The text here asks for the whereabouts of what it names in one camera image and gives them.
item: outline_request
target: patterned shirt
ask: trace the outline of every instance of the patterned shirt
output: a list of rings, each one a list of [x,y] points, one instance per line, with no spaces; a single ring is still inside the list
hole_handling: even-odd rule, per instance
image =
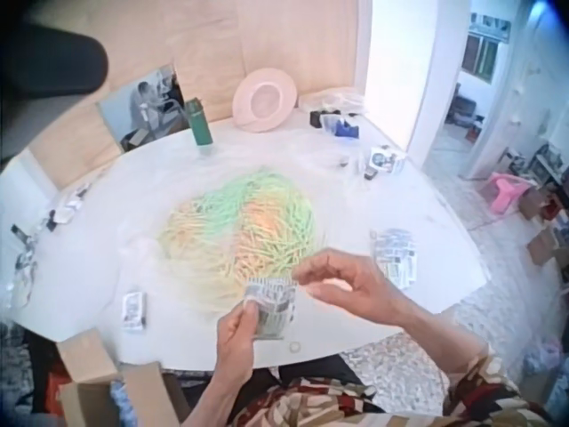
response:
[[[372,402],[373,387],[324,378],[299,378],[275,386],[243,409],[235,426],[532,426],[551,422],[538,405],[523,400],[492,353],[473,359],[450,375],[444,416],[385,414]]]

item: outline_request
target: fingernail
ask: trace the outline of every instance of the fingernail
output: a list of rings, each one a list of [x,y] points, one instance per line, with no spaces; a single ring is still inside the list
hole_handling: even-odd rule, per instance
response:
[[[318,296],[320,294],[320,284],[318,283],[310,283],[305,287],[306,292],[312,296]]]
[[[245,311],[252,312],[255,310],[255,301],[247,300],[245,302]]]

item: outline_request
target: green thermos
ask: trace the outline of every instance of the green thermos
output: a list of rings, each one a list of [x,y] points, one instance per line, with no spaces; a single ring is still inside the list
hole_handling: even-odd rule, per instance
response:
[[[192,128],[196,144],[199,146],[210,145],[213,143],[210,126],[205,118],[204,107],[198,98],[186,103],[186,114],[188,115],[189,126]]]

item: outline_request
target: white round table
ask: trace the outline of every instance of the white round table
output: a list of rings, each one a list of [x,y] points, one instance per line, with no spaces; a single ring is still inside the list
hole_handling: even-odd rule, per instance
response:
[[[418,280],[406,293],[432,312],[459,302],[486,282],[480,255],[460,221],[410,162],[394,176],[366,181],[354,166],[337,166],[360,147],[390,144],[364,118],[360,141],[342,145],[309,127],[295,111],[274,132],[244,133],[230,120],[211,125],[214,152],[200,155],[190,130],[121,156],[87,193],[72,222],[44,232],[27,306],[13,319],[56,342],[98,327],[112,355],[125,363],[211,370],[216,317],[173,296],[153,265],[156,234],[182,200],[266,166],[290,178],[310,199],[324,243],[370,252],[370,230],[409,230],[417,245]],[[147,292],[147,327],[121,329],[121,301]],[[397,329],[374,325],[297,293],[295,319],[282,341],[255,345],[255,366],[317,359],[377,342]]]

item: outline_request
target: person's left hand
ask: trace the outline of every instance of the person's left hand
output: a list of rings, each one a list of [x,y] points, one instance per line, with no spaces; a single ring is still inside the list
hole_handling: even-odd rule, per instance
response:
[[[242,302],[223,316],[217,325],[217,363],[213,377],[228,387],[240,388],[251,378],[252,342],[257,328],[259,307]]]

